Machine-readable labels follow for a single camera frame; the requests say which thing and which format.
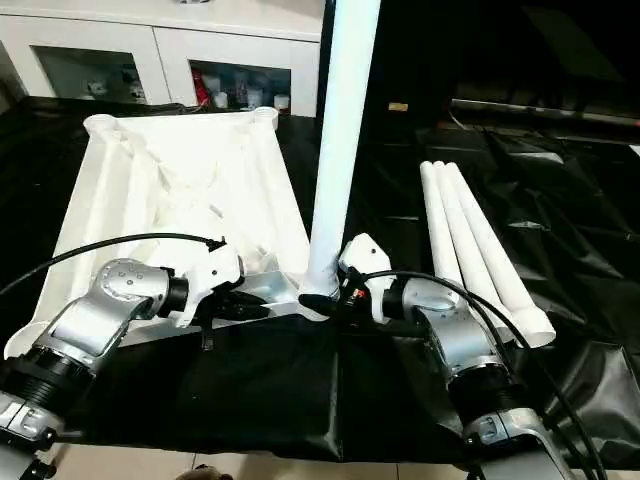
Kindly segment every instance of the yellow label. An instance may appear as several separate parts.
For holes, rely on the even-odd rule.
[[[408,103],[394,103],[394,102],[389,103],[390,112],[406,112],[407,110],[409,110]]]

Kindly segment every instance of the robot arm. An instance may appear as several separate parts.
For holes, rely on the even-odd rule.
[[[0,377],[0,480],[55,473],[34,454],[54,443],[66,414],[116,351],[131,321],[195,311],[213,288],[242,278],[237,254],[229,246],[213,252],[205,263],[211,267],[208,278],[193,272],[177,278],[171,269],[113,260],[26,354],[5,362]]]
[[[388,257],[366,234],[347,244],[339,264],[361,273],[391,269]],[[381,278],[365,284],[373,320],[387,323],[379,313],[384,312],[427,326],[426,346],[440,366],[463,439],[484,479],[575,479],[466,301],[425,279],[372,283]]]

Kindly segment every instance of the black tarp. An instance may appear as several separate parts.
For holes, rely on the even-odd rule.
[[[87,141],[82,120],[180,113],[29,99],[0,117],[0,281],[51,255]],[[311,223],[313,121],[278,137]],[[430,268],[420,160],[458,163],[536,303],[557,329],[541,349],[608,468],[640,468],[638,156],[624,145],[419,132],[362,148],[345,239],[366,231],[398,268]],[[42,278],[2,299],[0,335],[28,321]],[[120,349],[70,418],[71,441],[334,461],[464,461],[459,425],[420,340],[287,317]],[[532,401],[575,432],[522,355]]]

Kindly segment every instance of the red object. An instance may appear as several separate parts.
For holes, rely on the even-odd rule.
[[[204,86],[204,82],[202,81],[202,72],[200,70],[192,68],[191,76],[193,77],[193,86],[196,89],[196,99],[198,101],[198,105],[209,105],[209,91],[207,90],[207,87]]]

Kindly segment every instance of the white vertical pole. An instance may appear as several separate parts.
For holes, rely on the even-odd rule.
[[[462,271],[466,288],[491,302],[502,314],[508,319],[511,319],[511,313],[502,305],[500,298],[498,298],[498,292],[496,292],[493,286],[493,281],[482,259],[478,245],[473,238],[473,233],[464,216],[456,191],[447,176],[444,163],[435,162],[433,166],[436,171],[440,197],[442,198],[442,204],[447,216],[451,239],[453,240],[453,246],[456,251],[456,256],[458,257],[458,263],[460,264],[460,270]],[[500,338],[505,342],[511,340],[513,335],[507,326],[488,309],[485,309],[485,311],[495,325],[496,330],[500,334]]]
[[[458,267],[458,259],[453,249],[449,224],[444,213],[440,189],[436,179],[436,171],[429,162],[420,165],[420,178],[424,194],[424,206],[429,223],[429,241],[433,270],[437,277],[445,278],[462,286],[462,277]]]
[[[336,3],[304,293],[337,294],[337,258],[342,248],[380,1]]]
[[[502,248],[500,240],[484,216],[458,166],[449,163],[445,168],[456,189],[460,205],[500,300],[511,312],[515,326],[532,347],[540,347],[553,341],[556,332],[551,322],[547,315],[533,303],[531,295],[520,280],[518,272]]]

